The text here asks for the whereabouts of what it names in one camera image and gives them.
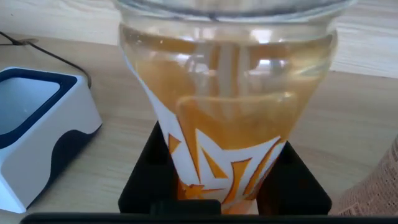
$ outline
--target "beige fabric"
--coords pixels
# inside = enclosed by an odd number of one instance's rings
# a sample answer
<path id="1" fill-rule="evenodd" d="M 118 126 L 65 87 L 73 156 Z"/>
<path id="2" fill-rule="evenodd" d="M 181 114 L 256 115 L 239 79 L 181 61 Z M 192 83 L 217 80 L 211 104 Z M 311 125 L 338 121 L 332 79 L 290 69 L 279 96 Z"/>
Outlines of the beige fabric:
<path id="1" fill-rule="evenodd" d="M 398 215 L 398 137 L 373 172 L 333 204 L 330 215 Z"/>

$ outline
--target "clear glass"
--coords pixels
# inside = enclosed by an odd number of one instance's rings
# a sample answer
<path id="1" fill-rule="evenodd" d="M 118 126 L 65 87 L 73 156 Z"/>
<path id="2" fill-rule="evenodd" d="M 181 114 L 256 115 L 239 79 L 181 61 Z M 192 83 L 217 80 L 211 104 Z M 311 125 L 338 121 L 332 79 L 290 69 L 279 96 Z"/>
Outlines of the clear glass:
<path id="1" fill-rule="evenodd" d="M 353 1 L 115 3 L 120 46 L 155 109 L 179 198 L 246 213 L 327 74 L 335 18 Z"/>

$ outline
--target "wire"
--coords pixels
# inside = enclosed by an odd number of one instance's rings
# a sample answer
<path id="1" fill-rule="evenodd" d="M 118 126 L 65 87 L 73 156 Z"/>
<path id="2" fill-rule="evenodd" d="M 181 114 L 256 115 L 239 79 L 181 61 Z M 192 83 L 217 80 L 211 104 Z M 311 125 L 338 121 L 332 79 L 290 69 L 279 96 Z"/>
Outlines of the wire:
<path id="1" fill-rule="evenodd" d="M 88 85 L 88 88 L 91 88 L 91 83 L 92 83 L 92 81 L 91 81 L 91 75 L 90 75 L 88 72 L 86 72 L 86 70 L 84 70 L 83 68 L 81 68 L 80 66 L 78 66 L 78 65 L 76 65 L 76 64 L 74 64 L 74 63 L 71 63 L 71 62 L 69 62 L 68 60 L 66 60 L 66 59 L 64 59 L 64 58 L 61 58 L 60 56 L 58 56 L 58 55 L 56 55 L 56 54 L 54 54 L 54 53 L 51 53 L 51 52 L 49 52 L 49 51 L 47 51 L 47 50 L 45 50 L 45 49 L 43 49 L 43 48 L 41 48 L 41 47 L 35 45 L 35 44 L 32 43 L 30 40 L 16 40 L 16 39 L 14 39 L 14 38 L 8 36 L 7 34 L 1 32 L 1 31 L 0 31 L 0 35 L 2 35 L 3 37 L 5 37 L 5 38 L 7 38 L 9 41 L 11 41 L 11 44 L 0 44 L 0 46 L 26 46 L 26 45 L 30 45 L 30 46 L 32 46 L 33 48 L 35 48 L 35 49 L 37 49 L 37 50 L 39 50 L 39 51 L 41 51 L 41 52 L 43 52 L 43 53 L 45 53 L 45 54 L 47 54 L 47 55 L 53 57 L 53 58 L 55 58 L 55 59 L 58 59 L 58 60 L 60 60 L 61 62 L 65 63 L 65 64 L 67 64 L 67 65 L 70 65 L 70 66 L 72 66 L 73 68 L 75 68 L 75 69 L 77 69 L 77 70 L 83 72 L 83 73 L 86 75 L 86 78 L 87 78 L 87 85 Z"/>

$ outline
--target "black stand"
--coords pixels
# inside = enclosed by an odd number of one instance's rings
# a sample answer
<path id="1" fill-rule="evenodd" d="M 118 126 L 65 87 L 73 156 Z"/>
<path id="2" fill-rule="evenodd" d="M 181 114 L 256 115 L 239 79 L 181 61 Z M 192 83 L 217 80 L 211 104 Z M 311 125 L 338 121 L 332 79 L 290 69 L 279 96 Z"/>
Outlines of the black stand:
<path id="1" fill-rule="evenodd" d="M 177 201 L 177 176 L 156 124 L 120 196 L 122 213 L 220 213 L 214 201 Z M 287 143 L 257 196 L 260 215 L 326 215 L 331 200 Z"/>

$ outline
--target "light wood grain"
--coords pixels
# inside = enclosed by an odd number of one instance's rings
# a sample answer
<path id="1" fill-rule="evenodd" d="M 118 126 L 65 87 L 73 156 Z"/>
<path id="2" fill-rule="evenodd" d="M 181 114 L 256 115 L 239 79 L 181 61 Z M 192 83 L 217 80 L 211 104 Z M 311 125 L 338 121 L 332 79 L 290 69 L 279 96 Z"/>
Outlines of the light wood grain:
<path id="1" fill-rule="evenodd" d="M 0 0 L 0 30 L 116 45 L 111 0 Z M 339 19 L 332 70 L 398 78 L 398 1 L 359 0 Z"/>
<path id="2" fill-rule="evenodd" d="M 117 200 L 155 123 L 138 81 L 112 45 L 40 38 L 40 46 L 87 69 L 104 125 L 32 212 L 117 212 Z M 31 47 L 0 47 L 0 69 L 78 73 Z M 331 72 L 291 135 L 291 142 L 334 196 L 363 178 L 398 133 L 398 80 Z M 0 211 L 1 223 L 23 215 Z"/>

